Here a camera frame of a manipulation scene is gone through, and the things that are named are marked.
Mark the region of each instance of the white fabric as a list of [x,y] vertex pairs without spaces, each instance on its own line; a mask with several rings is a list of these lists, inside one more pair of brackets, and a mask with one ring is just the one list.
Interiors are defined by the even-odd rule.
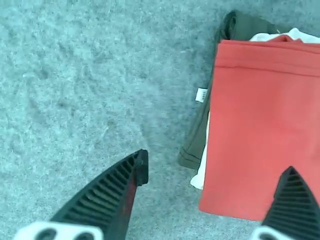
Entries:
[[258,33],[254,35],[251,42],[266,42],[280,35],[288,35],[292,40],[300,39],[305,44],[320,44],[320,38],[299,31],[298,28],[292,28],[289,32],[282,34]]
[[198,169],[198,174],[195,175],[190,181],[191,185],[194,186],[197,189],[203,189],[204,188],[206,163],[207,163],[207,147],[208,147],[209,125],[210,125],[209,123],[210,123],[210,112],[208,114],[208,121],[206,123],[205,146],[204,146],[202,157],[201,157],[200,167]]
[[[251,42],[266,42],[271,39],[274,39],[280,35],[288,35],[293,40],[300,39],[305,44],[320,44],[320,37],[312,36],[304,32],[299,31],[297,28],[291,29],[289,32],[282,34],[268,34],[268,33],[258,33],[254,35],[250,41]],[[197,175],[195,175],[190,184],[197,189],[202,190],[205,183],[205,173],[206,173],[206,163],[207,163],[207,145],[208,145],[208,135],[209,135],[209,120],[210,112],[208,115],[208,122],[206,126],[206,136],[205,136],[205,146],[201,157],[200,167],[198,169]]]

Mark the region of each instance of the pile of clothes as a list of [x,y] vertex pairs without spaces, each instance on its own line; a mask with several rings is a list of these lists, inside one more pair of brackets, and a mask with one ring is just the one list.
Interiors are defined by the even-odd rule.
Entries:
[[179,155],[198,170],[200,210],[260,221],[290,166],[319,202],[320,38],[232,11],[214,49],[208,92]]

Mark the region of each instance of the red fabric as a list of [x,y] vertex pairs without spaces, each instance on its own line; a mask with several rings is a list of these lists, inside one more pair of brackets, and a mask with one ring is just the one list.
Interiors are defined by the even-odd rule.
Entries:
[[320,203],[320,45],[218,46],[201,211],[264,219],[289,166]]

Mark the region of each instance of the white tag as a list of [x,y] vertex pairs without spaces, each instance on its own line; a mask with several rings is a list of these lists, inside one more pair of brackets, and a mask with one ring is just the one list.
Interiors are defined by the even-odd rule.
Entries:
[[198,91],[196,92],[195,100],[197,102],[203,103],[205,101],[207,92],[208,92],[208,89],[198,88]]

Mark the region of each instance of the floor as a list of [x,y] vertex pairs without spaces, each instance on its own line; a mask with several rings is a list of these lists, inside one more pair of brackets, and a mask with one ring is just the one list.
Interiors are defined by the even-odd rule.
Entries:
[[138,189],[128,240],[247,240],[259,223],[198,210],[195,171],[177,164],[178,149],[224,15],[239,9],[320,36],[320,2],[19,2],[0,1],[0,239],[49,219],[143,148],[150,178]]

